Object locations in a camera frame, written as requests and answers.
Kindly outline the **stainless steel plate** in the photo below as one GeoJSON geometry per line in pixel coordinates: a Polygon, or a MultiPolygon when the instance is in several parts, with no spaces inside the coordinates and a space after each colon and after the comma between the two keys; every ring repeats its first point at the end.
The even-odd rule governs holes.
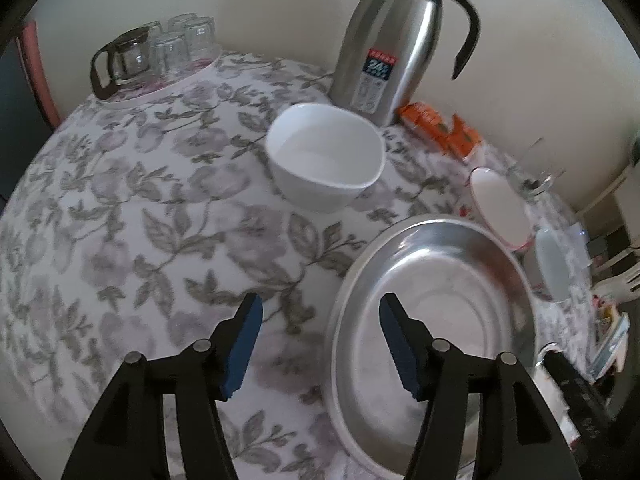
{"type": "Polygon", "coordinates": [[[436,356],[459,349],[493,360],[506,351],[532,370],[536,323],[520,265],[481,226],[427,214],[372,240],[335,298],[322,394],[347,454],[378,478],[400,479],[426,405],[402,385],[385,340],[378,309],[388,292],[425,325],[426,350],[436,356]]]}

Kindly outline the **strawberry pattern red-rimmed bowl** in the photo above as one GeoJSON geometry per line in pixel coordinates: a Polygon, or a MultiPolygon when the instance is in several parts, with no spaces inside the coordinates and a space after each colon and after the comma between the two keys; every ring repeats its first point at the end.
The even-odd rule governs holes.
{"type": "Polygon", "coordinates": [[[533,225],[524,200],[496,170],[478,167],[471,171],[465,191],[471,217],[495,235],[511,252],[530,241],[533,225]]]}

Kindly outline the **floral grey tablecloth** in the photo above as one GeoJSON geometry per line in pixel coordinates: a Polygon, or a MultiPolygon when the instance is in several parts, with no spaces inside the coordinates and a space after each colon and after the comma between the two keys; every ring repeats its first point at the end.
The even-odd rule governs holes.
{"type": "Polygon", "coordinates": [[[248,292],[264,324],[241,389],[221,404],[243,479],[358,479],[320,394],[323,333],[349,267],[419,214],[449,214],[468,168],[387,128],[378,182],[315,214],[274,185],[277,114],[323,101],[322,68],[226,53],[155,103],[82,102],[29,165],[1,218],[1,354],[41,418],[32,468],[65,458],[129,351],[173,356],[248,292]]]}

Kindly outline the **light blue bowl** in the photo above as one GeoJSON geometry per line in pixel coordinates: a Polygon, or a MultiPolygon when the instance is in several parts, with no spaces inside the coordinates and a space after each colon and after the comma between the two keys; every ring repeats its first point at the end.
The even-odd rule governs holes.
{"type": "Polygon", "coordinates": [[[522,267],[530,288],[538,297],[553,302],[570,298],[570,268],[551,230],[536,232],[522,257],[522,267]]]}

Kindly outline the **clear glass mug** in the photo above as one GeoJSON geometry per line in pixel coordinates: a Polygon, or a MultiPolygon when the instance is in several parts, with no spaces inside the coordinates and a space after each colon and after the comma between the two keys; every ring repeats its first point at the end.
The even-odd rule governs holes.
{"type": "Polygon", "coordinates": [[[548,192],[564,172],[541,136],[506,170],[506,178],[521,197],[532,200],[548,192]]]}

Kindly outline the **orange snack packet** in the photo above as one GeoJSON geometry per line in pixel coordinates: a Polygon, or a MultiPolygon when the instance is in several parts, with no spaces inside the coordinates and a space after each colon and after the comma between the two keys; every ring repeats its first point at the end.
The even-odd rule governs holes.
{"type": "Polygon", "coordinates": [[[451,128],[445,136],[445,146],[449,154],[460,162],[470,164],[483,151],[484,139],[458,114],[451,116],[451,128]]]}
{"type": "Polygon", "coordinates": [[[421,102],[407,104],[398,110],[402,124],[420,138],[431,151],[448,151],[449,126],[433,107],[421,102]]]}

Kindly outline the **white plastic chair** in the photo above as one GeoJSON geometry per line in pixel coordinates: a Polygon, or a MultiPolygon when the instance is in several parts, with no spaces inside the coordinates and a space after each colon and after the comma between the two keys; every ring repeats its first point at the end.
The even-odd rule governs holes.
{"type": "MultiPolygon", "coordinates": [[[[634,255],[639,257],[639,245],[630,245],[622,252],[619,252],[611,259],[602,262],[594,267],[592,274],[595,278],[602,278],[604,272],[611,270],[614,264],[620,263],[626,257],[634,255]]],[[[594,296],[624,304],[639,299],[639,263],[635,263],[631,268],[623,273],[616,274],[610,278],[597,281],[593,285],[594,296]]]]}

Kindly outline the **pink tray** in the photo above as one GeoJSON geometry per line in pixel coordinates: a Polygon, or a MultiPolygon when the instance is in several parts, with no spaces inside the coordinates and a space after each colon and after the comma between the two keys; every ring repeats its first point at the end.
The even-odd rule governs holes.
{"type": "Polygon", "coordinates": [[[212,76],[218,58],[221,55],[221,45],[215,44],[211,58],[192,61],[180,72],[173,75],[155,77],[147,81],[139,89],[119,90],[109,99],[99,100],[99,103],[110,110],[122,110],[123,108],[141,106],[167,98],[192,86],[192,84],[212,76]]]}

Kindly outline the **upturned drinking glass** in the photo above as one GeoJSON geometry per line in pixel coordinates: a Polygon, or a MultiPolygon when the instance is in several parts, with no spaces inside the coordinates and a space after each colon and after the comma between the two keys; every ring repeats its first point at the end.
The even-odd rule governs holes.
{"type": "Polygon", "coordinates": [[[210,16],[191,18],[184,23],[183,30],[192,61],[213,61],[216,58],[217,41],[213,18],[210,16]]]}
{"type": "Polygon", "coordinates": [[[156,76],[175,76],[190,62],[186,35],[182,30],[163,32],[153,41],[152,71],[156,76]]]}

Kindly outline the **stainless steel thermos jug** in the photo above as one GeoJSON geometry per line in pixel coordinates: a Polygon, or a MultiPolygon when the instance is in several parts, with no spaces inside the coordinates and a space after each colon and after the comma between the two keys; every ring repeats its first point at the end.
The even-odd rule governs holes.
{"type": "MultiPolygon", "coordinates": [[[[469,0],[469,31],[454,60],[458,78],[480,36],[480,18],[469,0]]],[[[346,28],[329,98],[379,127],[398,122],[435,52],[442,0],[360,0],[346,28]]]]}

